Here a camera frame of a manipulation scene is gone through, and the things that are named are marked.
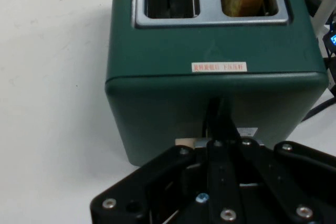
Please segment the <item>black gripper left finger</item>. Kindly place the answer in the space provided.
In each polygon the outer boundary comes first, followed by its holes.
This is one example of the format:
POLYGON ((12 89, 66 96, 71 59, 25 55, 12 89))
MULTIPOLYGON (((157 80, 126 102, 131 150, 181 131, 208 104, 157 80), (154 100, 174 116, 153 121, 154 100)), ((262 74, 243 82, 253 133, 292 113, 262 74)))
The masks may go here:
POLYGON ((95 197, 93 223, 240 223, 230 143, 238 138, 224 101, 211 99, 203 147, 177 145, 95 197))

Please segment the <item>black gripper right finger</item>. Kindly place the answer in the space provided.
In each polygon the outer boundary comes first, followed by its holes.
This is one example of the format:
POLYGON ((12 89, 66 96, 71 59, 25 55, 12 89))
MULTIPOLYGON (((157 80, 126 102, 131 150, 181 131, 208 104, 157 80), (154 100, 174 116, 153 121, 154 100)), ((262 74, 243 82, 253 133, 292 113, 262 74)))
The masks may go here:
POLYGON ((335 157, 293 142, 273 149, 239 135, 222 100, 222 220, 335 223, 335 157))

